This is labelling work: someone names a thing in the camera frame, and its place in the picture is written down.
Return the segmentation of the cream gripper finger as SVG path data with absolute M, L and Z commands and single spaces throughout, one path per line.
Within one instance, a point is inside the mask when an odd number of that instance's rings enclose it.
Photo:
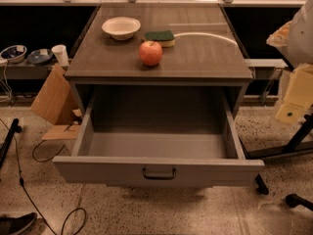
M 294 124 L 312 105 L 313 65 L 305 64 L 290 74 L 288 88 L 275 119 L 283 124 Z

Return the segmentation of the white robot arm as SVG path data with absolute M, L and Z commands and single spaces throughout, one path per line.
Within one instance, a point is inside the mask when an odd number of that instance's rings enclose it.
M 313 105 L 313 0 L 307 2 L 266 43 L 293 66 L 289 84 L 275 119 L 293 124 Z

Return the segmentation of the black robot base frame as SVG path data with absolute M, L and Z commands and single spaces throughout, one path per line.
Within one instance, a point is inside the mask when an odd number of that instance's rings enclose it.
M 273 147 L 262 150 L 255 150 L 248 152 L 241 141 L 241 145 L 244 154 L 248 160 L 265 159 L 276 156 L 284 156 L 291 154 L 300 154 L 305 151 L 313 150 L 313 141 L 304 142 L 304 138 L 313 131 L 313 114 L 304 116 L 304 123 L 292 137 L 287 145 Z M 289 194 L 285 196 L 285 203 L 290 208 L 296 208 L 298 206 L 303 206 L 311 211 L 313 211 L 313 203 L 296 195 Z

